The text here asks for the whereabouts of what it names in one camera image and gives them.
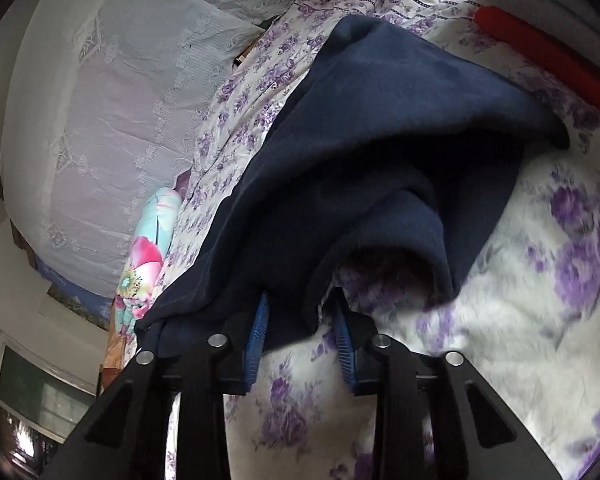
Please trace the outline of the navy blue sweatpants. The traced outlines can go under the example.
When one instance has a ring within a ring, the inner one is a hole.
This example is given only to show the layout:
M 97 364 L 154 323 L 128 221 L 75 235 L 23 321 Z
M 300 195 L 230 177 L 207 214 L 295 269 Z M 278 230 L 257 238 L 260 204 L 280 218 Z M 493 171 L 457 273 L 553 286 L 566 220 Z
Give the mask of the navy blue sweatpants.
M 312 336 L 340 264 L 400 252 L 454 299 L 529 158 L 565 151 L 529 92 L 406 29 L 349 15 L 220 203 L 194 265 L 135 326 L 177 356 L 270 308 L 265 348 Z

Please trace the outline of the blue patterned curtain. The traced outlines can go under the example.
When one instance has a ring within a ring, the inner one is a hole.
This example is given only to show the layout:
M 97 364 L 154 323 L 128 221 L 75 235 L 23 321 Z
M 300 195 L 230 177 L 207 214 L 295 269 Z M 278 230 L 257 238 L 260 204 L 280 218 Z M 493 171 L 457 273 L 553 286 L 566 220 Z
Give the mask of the blue patterned curtain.
M 38 255 L 34 256 L 36 270 L 47 281 L 47 293 L 71 312 L 84 318 L 102 330 L 110 329 L 112 299 L 99 296 L 67 280 L 48 266 Z

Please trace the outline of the purple floral bedspread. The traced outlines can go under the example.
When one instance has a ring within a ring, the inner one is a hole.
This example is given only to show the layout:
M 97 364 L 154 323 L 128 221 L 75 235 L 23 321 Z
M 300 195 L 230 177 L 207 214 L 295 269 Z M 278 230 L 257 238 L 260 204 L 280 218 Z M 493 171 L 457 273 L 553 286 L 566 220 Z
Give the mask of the purple floral bedspread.
M 259 151 L 318 49 L 349 14 L 383 18 L 520 84 L 565 123 L 569 151 L 522 170 L 457 298 L 430 308 L 372 264 L 335 282 L 355 309 L 412 350 L 463 352 L 539 441 L 560 475 L 600 461 L 600 109 L 550 70 L 489 37 L 488 0 L 296 0 L 216 92 L 157 285 L 200 252 L 220 203 Z

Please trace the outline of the folded teal pink floral quilt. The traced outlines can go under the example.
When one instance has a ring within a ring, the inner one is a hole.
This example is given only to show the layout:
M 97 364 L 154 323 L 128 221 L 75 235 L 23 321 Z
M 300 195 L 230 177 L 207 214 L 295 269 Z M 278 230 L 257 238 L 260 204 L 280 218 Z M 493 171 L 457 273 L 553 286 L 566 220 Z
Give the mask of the folded teal pink floral quilt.
M 114 329 L 131 336 L 150 307 L 182 203 L 173 188 L 159 188 L 145 203 L 114 296 Z

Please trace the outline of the white lace headboard cover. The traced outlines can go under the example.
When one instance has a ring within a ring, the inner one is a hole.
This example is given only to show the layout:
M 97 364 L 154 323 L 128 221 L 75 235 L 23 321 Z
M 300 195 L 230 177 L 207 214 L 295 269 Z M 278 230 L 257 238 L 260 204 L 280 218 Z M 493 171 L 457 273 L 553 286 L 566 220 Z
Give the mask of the white lace headboard cover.
M 10 82 L 9 219 L 46 266 L 111 297 L 147 197 L 264 22 L 294 0 L 40 0 Z

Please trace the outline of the window with dark frame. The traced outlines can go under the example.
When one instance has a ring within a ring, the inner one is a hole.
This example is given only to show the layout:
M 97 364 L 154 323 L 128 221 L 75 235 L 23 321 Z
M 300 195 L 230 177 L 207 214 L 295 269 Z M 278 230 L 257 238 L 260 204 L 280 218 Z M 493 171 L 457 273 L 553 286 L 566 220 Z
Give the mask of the window with dark frame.
M 0 451 L 36 479 L 96 399 L 96 387 L 0 330 Z

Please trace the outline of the wooden bed frame edge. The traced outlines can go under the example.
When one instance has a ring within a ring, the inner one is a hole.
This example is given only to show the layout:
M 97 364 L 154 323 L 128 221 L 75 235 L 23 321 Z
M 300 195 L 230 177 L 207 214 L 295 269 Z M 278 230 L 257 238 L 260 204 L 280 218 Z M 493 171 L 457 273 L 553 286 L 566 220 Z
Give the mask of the wooden bed frame edge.
M 248 46 L 245 47 L 245 49 L 242 50 L 242 52 L 240 52 L 236 56 L 236 58 L 234 58 L 232 64 L 233 68 L 241 66 L 252 51 L 258 49 L 266 50 L 271 47 L 272 42 L 276 39 L 275 25 L 277 24 L 279 19 L 280 15 L 275 15 L 272 16 L 272 18 L 268 18 L 267 20 L 259 24 L 259 27 L 260 29 L 262 29 L 262 32 L 259 36 L 257 36 L 255 40 L 251 41 L 250 44 L 248 44 Z

